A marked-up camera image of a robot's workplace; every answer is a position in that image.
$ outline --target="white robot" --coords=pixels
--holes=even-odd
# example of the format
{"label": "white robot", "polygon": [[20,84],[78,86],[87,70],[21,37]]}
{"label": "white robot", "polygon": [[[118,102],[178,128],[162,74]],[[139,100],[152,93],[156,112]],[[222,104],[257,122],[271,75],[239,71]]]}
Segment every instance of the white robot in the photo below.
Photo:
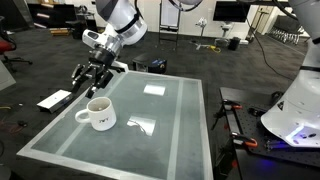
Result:
{"label": "white robot", "polygon": [[[170,1],[181,11],[196,8],[202,0],[178,0],[193,5],[183,9]],[[254,2],[256,0],[239,0]],[[294,147],[320,148],[320,0],[289,0],[312,42],[300,72],[290,88],[261,118],[262,124],[273,134]],[[83,42],[93,48],[89,65],[78,65],[72,78],[74,91],[87,79],[94,79],[87,97],[91,98],[99,88],[105,88],[113,77],[109,69],[126,72],[125,64],[116,59],[124,45],[138,42],[147,31],[147,25],[137,7],[128,0],[96,0],[99,15],[108,22],[105,33],[90,30],[83,33]]]}

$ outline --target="white mug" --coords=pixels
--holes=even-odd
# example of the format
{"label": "white mug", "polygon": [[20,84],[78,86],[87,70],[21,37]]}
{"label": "white mug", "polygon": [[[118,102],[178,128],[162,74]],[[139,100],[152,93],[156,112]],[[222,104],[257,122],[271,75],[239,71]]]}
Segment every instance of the white mug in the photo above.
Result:
{"label": "white mug", "polygon": [[[80,118],[81,115],[88,114],[89,118]],[[87,108],[76,113],[76,121],[79,123],[90,123],[97,131],[110,129],[117,121],[112,102],[109,98],[98,97],[87,104]]]}

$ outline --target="gray carpet floor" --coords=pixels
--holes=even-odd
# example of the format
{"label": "gray carpet floor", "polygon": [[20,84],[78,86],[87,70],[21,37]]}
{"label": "gray carpet floor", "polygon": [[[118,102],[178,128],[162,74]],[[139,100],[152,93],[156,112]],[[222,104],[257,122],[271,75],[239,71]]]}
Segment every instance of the gray carpet floor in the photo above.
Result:
{"label": "gray carpet floor", "polygon": [[[267,36],[258,36],[266,52],[266,58],[278,72],[295,78],[307,51],[303,39],[298,46],[287,45]],[[12,105],[11,112],[0,112],[0,118],[7,116],[8,121],[27,121],[28,127],[17,134],[10,134],[8,128],[0,128],[0,139],[6,149],[0,163],[10,167],[27,180],[33,179],[104,179],[87,173],[57,167],[39,161],[17,157],[16,153],[48,125],[63,109],[54,114],[39,112],[36,104],[58,89],[71,89],[70,75],[78,63],[86,64],[90,50],[80,40],[71,36],[52,37],[46,30],[29,30],[16,33],[13,38],[18,49],[7,53],[8,56],[21,56],[34,62],[15,64],[14,74],[17,83],[0,92],[0,105]],[[194,37],[179,37],[178,48],[173,51],[174,43],[162,42],[158,45],[157,33],[148,33],[144,41],[125,47],[119,61],[128,63],[144,52],[161,52],[168,60],[167,75],[196,78],[202,80],[208,128],[213,124],[213,114],[219,109],[221,101],[219,88],[230,87],[261,93],[285,91],[291,81],[275,74],[264,63],[262,52],[254,41],[249,46],[240,46],[237,51],[222,48],[221,53],[208,49],[197,51],[189,43]],[[213,44],[212,38],[203,38],[203,44]],[[85,84],[80,91],[88,87]],[[219,122],[218,129],[223,129]],[[209,130],[210,148],[214,161],[219,144],[227,138],[223,130]],[[237,173],[230,179],[237,179]]]}

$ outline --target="printed logo on mug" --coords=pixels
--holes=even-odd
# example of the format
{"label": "printed logo on mug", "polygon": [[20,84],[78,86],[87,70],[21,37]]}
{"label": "printed logo on mug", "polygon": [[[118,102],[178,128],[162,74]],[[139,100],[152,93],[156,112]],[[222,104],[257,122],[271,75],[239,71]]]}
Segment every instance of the printed logo on mug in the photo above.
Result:
{"label": "printed logo on mug", "polygon": [[[89,118],[80,118],[88,114]],[[79,123],[90,123],[97,131],[105,131],[114,126],[117,121],[112,102],[107,97],[98,97],[87,104],[87,108],[76,113],[76,121]]]}

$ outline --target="table surface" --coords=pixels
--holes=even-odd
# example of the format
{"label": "table surface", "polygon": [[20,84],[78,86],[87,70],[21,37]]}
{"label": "table surface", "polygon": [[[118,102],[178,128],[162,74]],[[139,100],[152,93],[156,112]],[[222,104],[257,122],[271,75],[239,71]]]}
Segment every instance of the table surface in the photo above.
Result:
{"label": "table surface", "polygon": [[[223,99],[252,104],[267,105],[270,95],[254,93],[231,88],[220,88]],[[232,111],[227,112],[230,130],[239,132],[236,118]],[[242,179],[320,179],[318,168],[306,167],[300,164],[284,162],[268,157],[250,154],[244,148],[236,149],[239,171]]]}
{"label": "table surface", "polygon": [[114,74],[94,95],[112,100],[114,127],[75,121],[83,93],[18,155],[115,179],[213,179],[201,81]]}

